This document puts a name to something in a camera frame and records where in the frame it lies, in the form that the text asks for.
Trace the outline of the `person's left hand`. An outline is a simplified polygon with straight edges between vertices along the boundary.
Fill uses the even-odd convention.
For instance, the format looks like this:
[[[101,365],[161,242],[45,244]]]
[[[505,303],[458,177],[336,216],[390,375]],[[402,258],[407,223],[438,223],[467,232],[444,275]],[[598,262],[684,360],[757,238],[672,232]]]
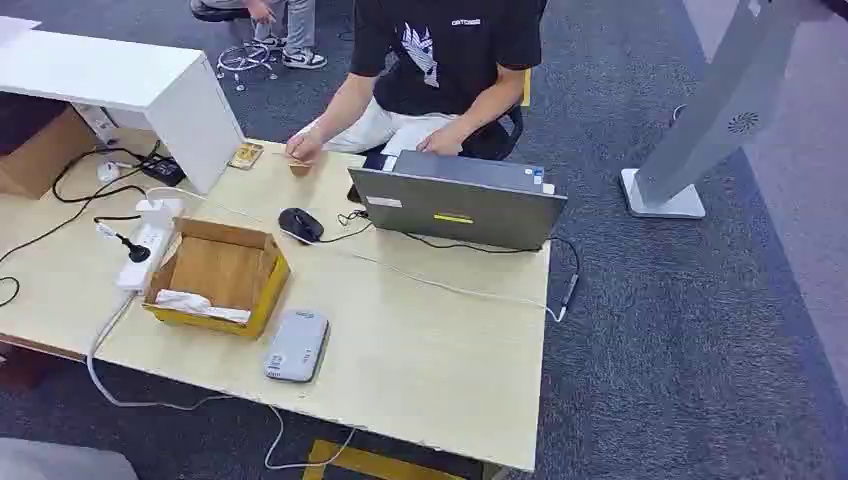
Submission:
[[[446,125],[424,138],[416,150],[442,156],[454,156],[462,151],[466,138],[467,135],[459,127]]]

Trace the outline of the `person's right hand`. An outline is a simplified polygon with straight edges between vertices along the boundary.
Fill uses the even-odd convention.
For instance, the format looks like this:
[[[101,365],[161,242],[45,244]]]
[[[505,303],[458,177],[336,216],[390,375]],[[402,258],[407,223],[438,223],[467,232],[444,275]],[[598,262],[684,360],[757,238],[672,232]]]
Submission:
[[[285,155],[294,162],[310,164],[322,152],[325,142],[319,127],[303,129],[287,141]]]

